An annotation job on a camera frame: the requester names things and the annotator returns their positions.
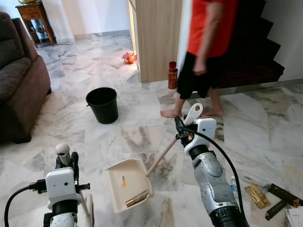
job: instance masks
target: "black shorts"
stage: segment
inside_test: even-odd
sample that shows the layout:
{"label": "black shorts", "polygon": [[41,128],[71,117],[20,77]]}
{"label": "black shorts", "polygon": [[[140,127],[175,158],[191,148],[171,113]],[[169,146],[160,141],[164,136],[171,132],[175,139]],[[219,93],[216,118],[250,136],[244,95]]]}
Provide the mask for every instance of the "black shorts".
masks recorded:
{"label": "black shorts", "polygon": [[193,91],[205,98],[210,87],[219,87],[219,76],[223,68],[223,56],[208,58],[206,61],[206,74],[196,76],[193,72],[196,56],[187,52],[183,68],[177,81],[177,92],[181,99],[190,98]]}

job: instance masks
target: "red shirt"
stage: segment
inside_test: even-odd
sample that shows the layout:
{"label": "red shirt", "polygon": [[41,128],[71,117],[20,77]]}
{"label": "red shirt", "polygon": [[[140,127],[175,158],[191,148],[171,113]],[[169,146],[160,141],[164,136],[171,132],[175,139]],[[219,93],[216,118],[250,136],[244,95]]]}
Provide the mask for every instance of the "red shirt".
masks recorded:
{"label": "red shirt", "polygon": [[[227,51],[232,35],[238,0],[210,0],[224,3],[223,18],[208,57],[218,57]],[[210,1],[193,0],[188,52],[197,55],[206,23],[206,7]]]}

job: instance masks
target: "wooden cabinet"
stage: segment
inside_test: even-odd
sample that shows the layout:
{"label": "wooden cabinet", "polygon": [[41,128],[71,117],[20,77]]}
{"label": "wooden cabinet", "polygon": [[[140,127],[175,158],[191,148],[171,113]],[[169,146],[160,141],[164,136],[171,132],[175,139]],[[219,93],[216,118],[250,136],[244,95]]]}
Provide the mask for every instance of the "wooden cabinet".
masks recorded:
{"label": "wooden cabinet", "polygon": [[30,5],[18,5],[16,8],[36,47],[44,44],[53,45],[56,42],[42,2]]}
{"label": "wooden cabinet", "polygon": [[168,79],[169,62],[178,57],[182,0],[129,0],[129,5],[141,82]]}

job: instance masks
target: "brown sofa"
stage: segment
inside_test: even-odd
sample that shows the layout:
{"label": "brown sofa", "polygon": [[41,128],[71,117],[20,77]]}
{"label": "brown sofa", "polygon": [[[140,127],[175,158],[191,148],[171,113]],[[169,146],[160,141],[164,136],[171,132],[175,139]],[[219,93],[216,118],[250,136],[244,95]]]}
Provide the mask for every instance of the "brown sofa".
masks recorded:
{"label": "brown sofa", "polygon": [[29,142],[50,79],[19,18],[0,12],[0,141]]}

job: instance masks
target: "wooden side table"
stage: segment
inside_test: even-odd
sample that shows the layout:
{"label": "wooden side table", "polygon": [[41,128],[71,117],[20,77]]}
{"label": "wooden side table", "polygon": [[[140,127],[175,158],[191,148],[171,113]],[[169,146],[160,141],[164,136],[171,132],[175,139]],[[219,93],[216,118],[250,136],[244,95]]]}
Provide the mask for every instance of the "wooden side table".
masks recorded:
{"label": "wooden side table", "polygon": [[38,45],[45,44],[51,44],[53,46],[56,39],[48,22],[42,2],[18,5],[16,8],[19,10],[28,33],[30,33],[32,40],[35,42],[35,46],[38,47]]}

